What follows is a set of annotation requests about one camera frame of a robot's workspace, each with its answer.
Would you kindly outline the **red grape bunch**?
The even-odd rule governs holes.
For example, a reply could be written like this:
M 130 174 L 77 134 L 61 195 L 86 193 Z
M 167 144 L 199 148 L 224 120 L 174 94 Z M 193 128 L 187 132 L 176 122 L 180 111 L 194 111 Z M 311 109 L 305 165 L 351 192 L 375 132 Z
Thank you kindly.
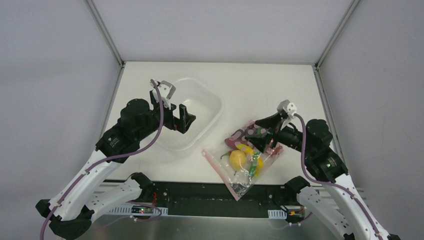
M 273 139 L 272 133 L 265 127 L 254 123 L 244 130 L 244 138 L 254 149 L 269 156 L 278 156 L 284 151 L 284 147 Z

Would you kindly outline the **white plastic basket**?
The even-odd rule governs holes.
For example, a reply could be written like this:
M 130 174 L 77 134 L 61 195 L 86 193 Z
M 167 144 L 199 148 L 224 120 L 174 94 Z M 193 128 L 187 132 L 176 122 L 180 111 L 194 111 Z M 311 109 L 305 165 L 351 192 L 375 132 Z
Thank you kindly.
M 221 117 L 225 104 L 217 91 L 199 81 L 186 77 L 172 83 L 176 91 L 172 103 L 183 104 L 196 119 L 186 133 L 165 129 L 157 144 L 169 152 L 187 154 L 194 150 Z

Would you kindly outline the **yellow banana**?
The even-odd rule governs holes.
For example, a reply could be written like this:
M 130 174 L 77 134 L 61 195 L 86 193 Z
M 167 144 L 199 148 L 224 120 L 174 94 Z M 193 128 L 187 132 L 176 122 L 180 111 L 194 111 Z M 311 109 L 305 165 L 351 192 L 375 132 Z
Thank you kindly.
M 237 146 L 237 149 L 240 151 L 243 151 L 245 153 L 245 155 L 248 157 L 249 161 L 250 161 L 250 166 L 252 165 L 252 156 L 254 153 L 256 152 L 260 152 L 260 151 L 255 151 L 252 147 L 245 145 L 245 144 L 239 144 Z M 260 152 L 260 159 L 258 160 L 258 166 L 255 172 L 254 177 L 258 177 L 262 168 L 264 167 L 264 161 L 261 158 L 261 152 Z

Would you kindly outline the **green chili pepper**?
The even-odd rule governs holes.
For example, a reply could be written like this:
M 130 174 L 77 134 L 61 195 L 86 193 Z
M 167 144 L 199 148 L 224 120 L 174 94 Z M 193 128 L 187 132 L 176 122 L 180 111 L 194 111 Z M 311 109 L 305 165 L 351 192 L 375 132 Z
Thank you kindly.
M 261 156 L 261 153 L 260 152 L 255 152 L 253 154 L 252 158 L 251 158 L 252 163 L 251 163 L 251 166 L 250 166 L 249 171 L 248 171 L 248 176 L 250 178 L 254 177 L 254 175 L 256 173 L 256 170 L 258 168 L 258 161 L 260 159 L 260 156 Z

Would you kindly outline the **yellow lemon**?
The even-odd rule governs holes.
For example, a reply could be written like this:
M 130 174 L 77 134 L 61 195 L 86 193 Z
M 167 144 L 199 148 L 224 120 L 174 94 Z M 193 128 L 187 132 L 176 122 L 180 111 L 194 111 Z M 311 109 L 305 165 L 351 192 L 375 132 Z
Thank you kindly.
M 247 162 L 246 154 L 241 150 L 233 150 L 230 157 L 229 163 L 231 167 L 237 172 L 239 171 Z

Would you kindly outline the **clear pink zip bag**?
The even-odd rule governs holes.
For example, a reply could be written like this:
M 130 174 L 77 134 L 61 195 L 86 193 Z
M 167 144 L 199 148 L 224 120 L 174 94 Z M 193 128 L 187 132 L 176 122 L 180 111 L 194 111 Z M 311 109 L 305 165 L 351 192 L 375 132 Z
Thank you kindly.
M 284 153 L 284 147 L 280 143 L 274 148 L 268 147 L 262 151 L 247 140 L 249 135 L 266 132 L 265 128 L 250 121 L 216 147 L 202 151 L 202 155 L 236 201 L 239 201 Z

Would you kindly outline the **red chili pepper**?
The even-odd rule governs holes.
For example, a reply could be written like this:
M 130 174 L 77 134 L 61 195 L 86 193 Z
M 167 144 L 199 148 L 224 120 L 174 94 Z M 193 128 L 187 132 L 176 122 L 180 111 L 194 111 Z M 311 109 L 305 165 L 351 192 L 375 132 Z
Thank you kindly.
M 220 159 L 222 160 L 224 157 L 230 157 L 231 153 L 232 153 L 232 150 L 224 153 L 223 155 L 220 156 Z

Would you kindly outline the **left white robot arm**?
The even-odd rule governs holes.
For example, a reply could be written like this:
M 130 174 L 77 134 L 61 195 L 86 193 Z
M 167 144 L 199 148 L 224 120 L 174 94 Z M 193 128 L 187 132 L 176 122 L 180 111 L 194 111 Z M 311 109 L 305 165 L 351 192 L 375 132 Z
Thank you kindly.
M 135 172 L 121 185 L 95 194 L 100 184 L 130 156 L 145 151 L 142 140 L 153 135 L 157 139 L 163 128 L 186 133 L 196 116 L 184 104 L 168 103 L 164 94 L 151 90 L 150 101 L 130 100 L 121 110 L 117 123 L 107 130 L 95 145 L 90 158 L 72 181 L 58 195 L 42 199 L 36 209 L 46 228 L 64 239 L 83 235 L 99 217 L 126 202 L 154 200 L 153 182 L 143 173 Z

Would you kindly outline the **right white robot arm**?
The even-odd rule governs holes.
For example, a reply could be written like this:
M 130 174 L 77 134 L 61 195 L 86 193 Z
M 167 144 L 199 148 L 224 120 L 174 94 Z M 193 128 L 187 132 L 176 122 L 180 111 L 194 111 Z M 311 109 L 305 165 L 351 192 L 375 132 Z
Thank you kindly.
M 330 148 L 333 135 L 323 119 L 305 122 L 297 113 L 277 112 L 256 120 L 263 133 L 247 135 L 260 151 L 280 143 L 301 153 L 304 176 L 284 187 L 284 200 L 306 206 L 339 240 L 398 240 L 374 217 L 355 187 L 348 168 Z

